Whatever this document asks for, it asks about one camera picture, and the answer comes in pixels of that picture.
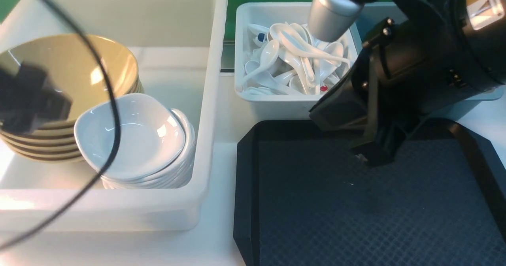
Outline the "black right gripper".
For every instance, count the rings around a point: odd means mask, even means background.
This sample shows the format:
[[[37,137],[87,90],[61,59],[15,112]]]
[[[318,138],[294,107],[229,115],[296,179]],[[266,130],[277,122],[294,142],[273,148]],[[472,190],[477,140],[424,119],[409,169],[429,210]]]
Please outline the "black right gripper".
[[[394,161],[403,142],[440,109],[436,96],[447,88],[429,30],[413,21],[384,19],[372,28],[345,77],[310,109],[310,119],[325,132],[361,127],[352,153],[369,167]]]

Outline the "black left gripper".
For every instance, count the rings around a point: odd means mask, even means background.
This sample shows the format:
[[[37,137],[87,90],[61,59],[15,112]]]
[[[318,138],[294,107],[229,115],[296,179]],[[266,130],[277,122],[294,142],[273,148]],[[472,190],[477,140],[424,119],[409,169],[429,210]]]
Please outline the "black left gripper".
[[[41,126],[67,120],[72,100],[57,92],[45,69],[22,63],[16,73],[0,69],[1,131],[31,134]]]

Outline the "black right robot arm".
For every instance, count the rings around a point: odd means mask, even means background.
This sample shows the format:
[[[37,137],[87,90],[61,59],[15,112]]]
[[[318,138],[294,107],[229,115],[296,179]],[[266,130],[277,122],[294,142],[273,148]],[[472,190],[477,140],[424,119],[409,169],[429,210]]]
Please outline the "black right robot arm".
[[[308,26],[336,41],[377,0],[313,0]],[[326,132],[364,129],[351,151],[368,166],[394,161],[430,114],[505,84],[505,0],[392,0],[345,76],[310,109]]]

